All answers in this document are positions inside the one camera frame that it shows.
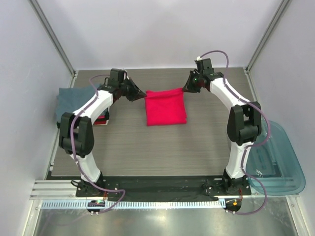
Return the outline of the aluminium frame post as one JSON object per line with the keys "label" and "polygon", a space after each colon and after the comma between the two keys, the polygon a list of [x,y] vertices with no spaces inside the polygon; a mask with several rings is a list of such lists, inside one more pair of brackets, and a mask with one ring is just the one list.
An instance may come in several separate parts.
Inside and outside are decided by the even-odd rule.
{"label": "aluminium frame post", "polygon": [[265,45],[267,44],[268,40],[270,39],[272,33],[276,29],[278,23],[280,22],[282,16],[284,15],[286,9],[289,7],[291,3],[291,0],[282,0],[277,7],[273,17],[271,18],[271,21],[269,22],[261,40],[259,41],[258,46],[256,47],[249,63],[245,67],[245,73],[249,74],[251,69],[253,68],[255,62],[257,61],[259,55],[263,51]]}
{"label": "aluminium frame post", "polygon": [[48,37],[50,38],[53,46],[55,47],[57,53],[59,54],[60,58],[62,59],[63,63],[65,64],[66,68],[68,69],[68,71],[70,72],[72,77],[74,77],[76,74],[76,71],[73,68],[70,60],[68,59],[62,45],[60,44],[53,28],[51,27],[45,13],[43,12],[40,4],[38,3],[37,0],[28,0],[28,2],[31,5],[31,7],[33,8],[36,16],[38,17],[39,21],[41,22],[44,30],[46,31]]}

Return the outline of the blue plastic bin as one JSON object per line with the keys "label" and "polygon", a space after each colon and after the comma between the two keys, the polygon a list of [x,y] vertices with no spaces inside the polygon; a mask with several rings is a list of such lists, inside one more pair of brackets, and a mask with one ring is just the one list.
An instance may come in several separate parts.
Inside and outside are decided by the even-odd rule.
{"label": "blue plastic bin", "polygon": [[269,123],[269,139],[249,152],[246,172],[257,178],[249,180],[250,186],[270,196],[299,194],[306,180],[296,153],[285,130],[274,121]]}

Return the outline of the left aluminium frame post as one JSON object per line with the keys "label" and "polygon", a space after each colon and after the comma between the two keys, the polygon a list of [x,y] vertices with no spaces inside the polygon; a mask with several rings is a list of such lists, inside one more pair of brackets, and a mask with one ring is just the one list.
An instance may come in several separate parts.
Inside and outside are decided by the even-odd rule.
{"label": "left aluminium frame post", "polygon": [[38,17],[39,21],[41,22],[44,30],[46,31],[48,37],[50,38],[53,46],[55,47],[57,53],[59,54],[60,58],[62,59],[63,63],[65,64],[66,68],[68,69],[68,71],[70,72],[72,77],[74,77],[76,74],[76,71],[73,68],[70,60],[68,59],[62,45],[60,44],[53,28],[51,27],[45,13],[43,12],[40,4],[38,3],[37,0],[28,0],[28,2],[31,5],[31,7],[33,8],[36,16]]}

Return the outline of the right aluminium frame post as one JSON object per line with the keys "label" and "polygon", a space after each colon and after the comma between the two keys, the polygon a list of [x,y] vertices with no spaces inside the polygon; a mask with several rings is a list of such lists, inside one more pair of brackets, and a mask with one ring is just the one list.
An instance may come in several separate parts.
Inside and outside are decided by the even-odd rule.
{"label": "right aluminium frame post", "polygon": [[261,40],[259,41],[258,46],[256,47],[249,63],[245,67],[245,73],[249,74],[251,69],[253,68],[255,62],[257,61],[259,55],[263,51],[265,45],[267,44],[268,40],[270,39],[272,33],[276,29],[278,23],[280,22],[282,16],[284,15],[286,9],[289,7],[291,3],[291,0],[282,0],[277,7],[273,17],[271,18],[271,21],[269,22]]}

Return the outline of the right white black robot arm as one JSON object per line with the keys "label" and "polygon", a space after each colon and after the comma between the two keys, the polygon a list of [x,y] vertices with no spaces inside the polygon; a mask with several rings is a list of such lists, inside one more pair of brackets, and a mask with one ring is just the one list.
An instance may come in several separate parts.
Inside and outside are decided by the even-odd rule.
{"label": "right white black robot arm", "polygon": [[198,57],[196,69],[189,73],[183,92],[198,93],[202,88],[215,95],[229,110],[226,132],[231,141],[230,157],[222,176],[222,189],[226,194],[236,195],[246,187],[243,172],[247,164],[249,150],[261,134],[261,114],[258,102],[250,103],[234,89],[221,72],[215,72],[210,59]]}

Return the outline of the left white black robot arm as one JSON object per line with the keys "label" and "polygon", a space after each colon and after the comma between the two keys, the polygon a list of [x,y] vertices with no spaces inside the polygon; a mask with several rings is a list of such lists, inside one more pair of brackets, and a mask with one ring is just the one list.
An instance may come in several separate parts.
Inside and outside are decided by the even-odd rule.
{"label": "left white black robot arm", "polygon": [[111,69],[104,84],[99,87],[94,84],[91,86],[94,95],[76,111],[62,115],[59,146],[74,160],[83,185],[88,187],[92,195],[100,196],[106,189],[102,172],[93,156],[93,124],[104,110],[121,97],[135,101],[144,98],[146,94],[123,69]]}

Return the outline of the folded grey-blue t shirt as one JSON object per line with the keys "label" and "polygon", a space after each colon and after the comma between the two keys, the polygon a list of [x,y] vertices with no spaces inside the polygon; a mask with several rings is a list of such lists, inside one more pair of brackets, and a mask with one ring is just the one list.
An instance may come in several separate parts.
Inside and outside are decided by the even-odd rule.
{"label": "folded grey-blue t shirt", "polygon": [[55,111],[57,122],[61,121],[61,117],[65,112],[73,113],[84,106],[94,95],[95,89],[92,86],[59,88],[58,104]]}

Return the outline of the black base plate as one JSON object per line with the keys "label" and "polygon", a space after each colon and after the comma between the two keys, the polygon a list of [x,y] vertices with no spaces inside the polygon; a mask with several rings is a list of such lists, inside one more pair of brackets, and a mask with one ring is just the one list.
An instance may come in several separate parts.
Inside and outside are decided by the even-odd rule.
{"label": "black base plate", "polygon": [[223,176],[107,176],[102,188],[126,191],[123,202],[202,202],[217,196],[249,196],[247,179],[227,186]]}

